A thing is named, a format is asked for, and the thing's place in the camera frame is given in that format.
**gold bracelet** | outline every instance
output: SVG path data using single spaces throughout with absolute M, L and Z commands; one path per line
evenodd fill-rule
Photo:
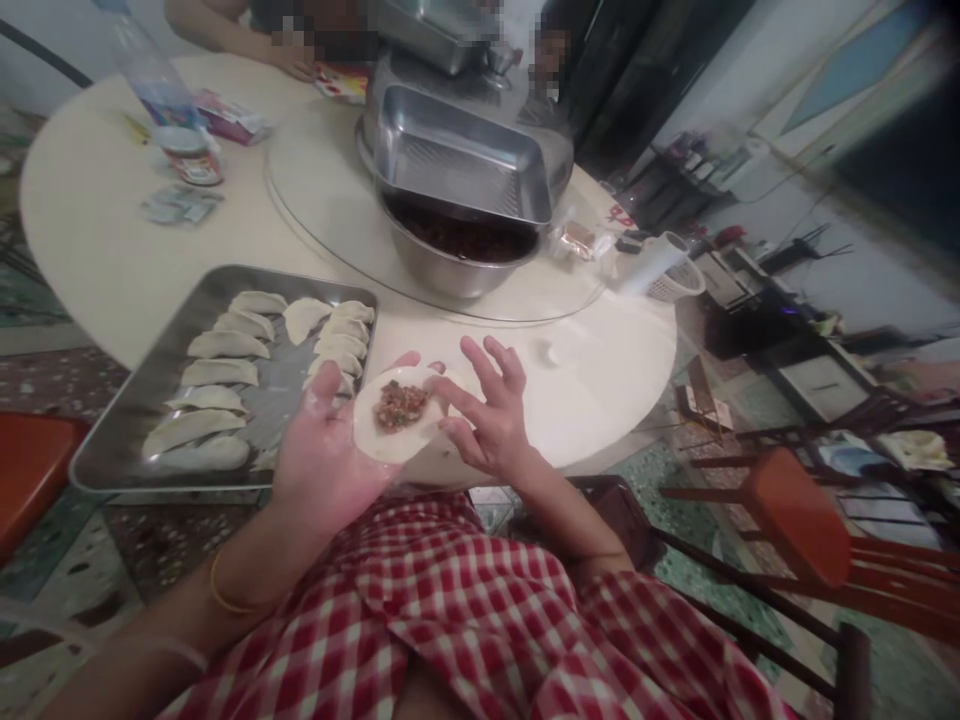
M 239 605 L 227 602 L 223 599 L 220 591 L 217 590 L 217 563 L 220 562 L 220 553 L 222 551 L 223 547 L 217 550 L 217 554 L 213 556 L 213 565 L 210 566 L 210 594 L 213 595 L 213 599 L 217 601 L 217 605 L 234 615 L 253 615 L 254 613 L 260 612 L 261 608 L 240 607 Z

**plastic basket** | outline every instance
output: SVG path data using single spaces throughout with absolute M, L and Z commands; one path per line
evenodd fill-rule
M 699 295 L 706 289 L 700 268 L 687 258 L 661 275 L 647 290 L 647 295 L 661 302 L 676 302 L 682 297 Z

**water bottle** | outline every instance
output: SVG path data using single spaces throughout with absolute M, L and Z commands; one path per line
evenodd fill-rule
M 190 90 L 156 43 L 133 19 L 127 0 L 94 0 L 109 27 L 113 57 L 133 92 L 159 126 L 204 126 Z

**sauce jar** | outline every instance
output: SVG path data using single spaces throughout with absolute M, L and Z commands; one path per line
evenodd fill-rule
M 223 182 L 220 161 L 197 130 L 164 125 L 153 129 L 153 141 L 184 182 L 205 187 Z

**red and white gingham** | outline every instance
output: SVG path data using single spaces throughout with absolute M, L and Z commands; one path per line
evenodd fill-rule
M 462 495 L 378 503 L 165 717 L 389 720 L 411 652 L 478 718 L 792 717 L 668 587 L 624 572 L 578 596 Z

